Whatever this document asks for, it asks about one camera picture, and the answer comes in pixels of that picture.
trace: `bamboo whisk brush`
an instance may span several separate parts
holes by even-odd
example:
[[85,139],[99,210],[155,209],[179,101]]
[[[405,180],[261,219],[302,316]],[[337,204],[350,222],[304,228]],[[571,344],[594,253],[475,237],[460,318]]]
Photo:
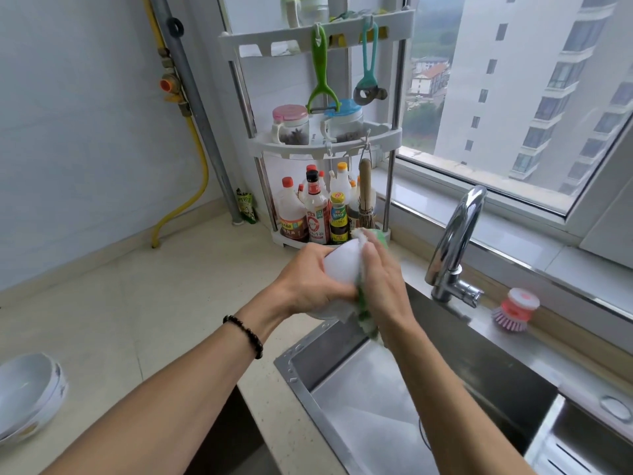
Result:
[[372,162],[366,158],[360,161],[360,204],[358,222],[362,228],[375,228],[372,203]]

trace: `chrome faucet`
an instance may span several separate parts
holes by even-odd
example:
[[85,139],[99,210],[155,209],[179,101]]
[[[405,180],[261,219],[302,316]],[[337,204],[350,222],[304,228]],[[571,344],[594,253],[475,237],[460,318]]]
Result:
[[484,206],[487,190],[477,185],[464,195],[446,225],[442,239],[436,247],[424,280],[433,286],[434,300],[446,303],[456,296],[475,308],[483,290],[460,280],[462,255],[477,224]]

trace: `vegetable peeler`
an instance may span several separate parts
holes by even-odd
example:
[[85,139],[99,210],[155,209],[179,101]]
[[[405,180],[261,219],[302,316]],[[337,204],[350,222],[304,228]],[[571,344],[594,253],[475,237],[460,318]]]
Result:
[[312,100],[317,95],[322,94],[329,95],[334,100],[336,111],[338,111],[341,108],[341,102],[339,102],[336,93],[327,84],[327,38],[325,37],[325,30],[320,23],[316,23],[314,30],[312,30],[312,63],[315,66],[317,86],[308,99],[308,104],[306,105],[308,113],[312,113],[310,108]]
[[[384,100],[385,98],[387,98],[386,89],[378,87],[378,81],[376,81],[376,77],[374,76],[374,64],[376,63],[376,48],[378,42],[378,24],[376,22],[373,22],[373,18],[374,17],[372,16],[371,21],[366,20],[365,24],[363,25],[363,70],[365,74],[356,85],[356,88],[354,88],[354,101],[361,106],[368,105],[375,99]],[[367,32],[369,31],[368,28],[370,26],[374,31],[374,40],[372,41],[372,65],[368,70]]]

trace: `hand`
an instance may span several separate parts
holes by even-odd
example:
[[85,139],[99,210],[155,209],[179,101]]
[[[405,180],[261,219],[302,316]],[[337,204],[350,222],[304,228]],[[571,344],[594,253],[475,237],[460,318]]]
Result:
[[358,291],[353,284],[343,284],[329,278],[323,259],[335,247],[308,243],[284,267],[270,286],[281,303],[285,318],[316,310],[337,298],[353,301]]
[[388,331],[394,324],[406,324],[412,320],[415,322],[415,319],[400,264],[373,233],[364,233],[368,242],[363,247],[363,294],[367,299],[369,312],[384,335],[384,331]]

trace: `sink drain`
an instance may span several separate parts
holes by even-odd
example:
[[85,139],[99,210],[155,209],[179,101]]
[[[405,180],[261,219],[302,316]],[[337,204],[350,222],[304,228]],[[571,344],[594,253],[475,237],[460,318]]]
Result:
[[426,445],[427,448],[431,450],[431,444],[429,444],[427,433],[424,431],[424,427],[422,426],[422,419],[418,419],[418,427],[420,428],[420,435],[422,435],[422,441],[424,442],[424,445]]

